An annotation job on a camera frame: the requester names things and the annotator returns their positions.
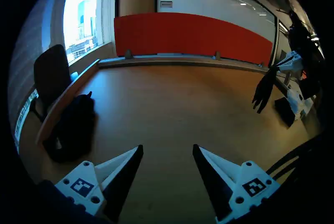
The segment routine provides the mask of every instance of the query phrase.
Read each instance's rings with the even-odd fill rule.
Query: red partition panel
[[[114,20],[116,53],[186,53],[269,64],[272,43],[226,21],[186,13],[145,13]]]

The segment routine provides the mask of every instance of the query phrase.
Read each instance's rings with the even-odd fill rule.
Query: office chair
[[[30,111],[43,122],[48,108],[77,77],[77,72],[70,75],[66,52],[62,45],[55,45],[46,50],[34,63],[35,88],[42,103],[42,114],[37,111],[36,97],[30,104]]]

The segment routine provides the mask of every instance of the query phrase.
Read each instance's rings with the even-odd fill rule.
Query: black backpack
[[[92,92],[79,95],[64,109],[50,137],[43,142],[56,162],[74,161],[91,150],[95,125]]]

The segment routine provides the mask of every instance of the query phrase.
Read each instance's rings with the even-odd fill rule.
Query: black glove
[[[273,86],[276,80],[277,71],[278,67],[270,68],[256,87],[252,103],[255,102],[253,109],[255,109],[261,103],[260,107],[257,110],[257,113],[261,113],[261,111],[268,103],[271,91],[273,90]]]

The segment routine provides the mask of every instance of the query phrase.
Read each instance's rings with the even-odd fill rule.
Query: glass wall
[[[69,63],[103,44],[101,7],[102,0],[66,0],[63,29]]]
[[[164,5],[161,1],[171,1]],[[158,0],[158,12],[189,13],[227,21],[275,41],[275,17],[254,0]]]

